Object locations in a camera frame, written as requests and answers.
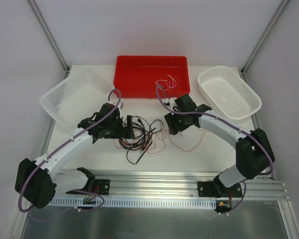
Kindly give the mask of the white oval perforated basket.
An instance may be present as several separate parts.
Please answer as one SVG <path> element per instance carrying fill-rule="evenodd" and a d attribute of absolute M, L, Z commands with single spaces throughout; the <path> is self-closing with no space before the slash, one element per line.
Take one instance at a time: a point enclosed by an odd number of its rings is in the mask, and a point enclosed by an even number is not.
<path fill-rule="evenodd" d="M 197 82 L 209 105 L 229 119 L 245 119 L 262 107 L 261 98 L 229 67 L 212 67 L 200 73 Z"/>

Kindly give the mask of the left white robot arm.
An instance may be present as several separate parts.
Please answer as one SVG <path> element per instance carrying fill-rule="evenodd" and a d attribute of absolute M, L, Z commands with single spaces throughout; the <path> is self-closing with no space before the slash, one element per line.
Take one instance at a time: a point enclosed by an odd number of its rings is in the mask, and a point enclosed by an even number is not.
<path fill-rule="evenodd" d="M 55 195 L 74 192 L 95 193 L 100 186 L 94 174 L 84 167 L 60 174 L 60 170 L 79 153 L 100 139 L 131 139 L 132 117 L 123 121 L 122 103 L 104 103 L 91 117 L 81 120 L 69 138 L 51 153 L 35 160 L 24 159 L 18 166 L 15 190 L 19 202 L 27 199 L 32 207 L 42 209 Z"/>

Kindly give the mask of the aluminium mounting rail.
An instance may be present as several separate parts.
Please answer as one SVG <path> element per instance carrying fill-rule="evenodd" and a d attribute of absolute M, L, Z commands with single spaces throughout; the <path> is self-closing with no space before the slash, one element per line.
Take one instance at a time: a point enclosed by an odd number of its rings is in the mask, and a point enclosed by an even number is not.
<path fill-rule="evenodd" d="M 212 181 L 217 173 L 142 172 L 127 170 L 92 170 L 97 179 L 110 180 L 110 197 L 122 198 L 198 198 L 198 181 Z M 283 181 L 257 177 L 246 182 L 246 200 L 289 201 Z"/>

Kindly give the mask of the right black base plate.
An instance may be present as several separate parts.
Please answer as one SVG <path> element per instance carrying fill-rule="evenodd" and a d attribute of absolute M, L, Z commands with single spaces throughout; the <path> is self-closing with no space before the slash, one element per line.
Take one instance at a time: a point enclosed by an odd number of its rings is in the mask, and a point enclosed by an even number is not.
<path fill-rule="evenodd" d="M 197 191 L 199 197 L 217 197 L 218 193 L 215 190 L 214 182 L 212 181 L 198 181 Z"/>

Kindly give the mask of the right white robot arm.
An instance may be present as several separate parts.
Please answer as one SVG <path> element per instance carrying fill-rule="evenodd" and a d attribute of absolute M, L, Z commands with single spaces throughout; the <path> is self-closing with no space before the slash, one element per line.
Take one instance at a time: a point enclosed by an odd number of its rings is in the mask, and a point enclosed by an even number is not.
<path fill-rule="evenodd" d="M 176 135 L 191 126 L 205 129 L 235 149 L 235 164 L 218 174 L 212 181 L 198 182 L 200 197 L 242 197 L 237 188 L 241 183 L 272 169 L 275 161 L 266 133 L 257 128 L 244 130 L 222 119 L 209 106 L 199 106 L 186 94 L 175 99 L 162 99 L 162 105 L 169 110 L 164 116 L 169 133 Z"/>

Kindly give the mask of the translucent white rectangular basket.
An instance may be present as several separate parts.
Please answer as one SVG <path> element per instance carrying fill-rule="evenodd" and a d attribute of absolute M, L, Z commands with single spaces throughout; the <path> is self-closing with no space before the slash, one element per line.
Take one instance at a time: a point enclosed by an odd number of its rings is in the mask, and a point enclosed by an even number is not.
<path fill-rule="evenodd" d="M 42 95 L 42 108 L 62 127 L 87 118 L 107 100 L 114 85 L 87 68 L 64 79 Z"/>

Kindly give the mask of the red plastic bin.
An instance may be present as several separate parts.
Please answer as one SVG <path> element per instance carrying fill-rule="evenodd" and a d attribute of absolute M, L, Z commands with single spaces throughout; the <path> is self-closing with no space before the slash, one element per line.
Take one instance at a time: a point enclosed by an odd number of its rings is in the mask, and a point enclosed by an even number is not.
<path fill-rule="evenodd" d="M 156 98 L 155 88 L 163 86 L 167 97 L 190 93 L 187 58 L 185 56 L 117 57 L 114 86 L 123 98 Z"/>

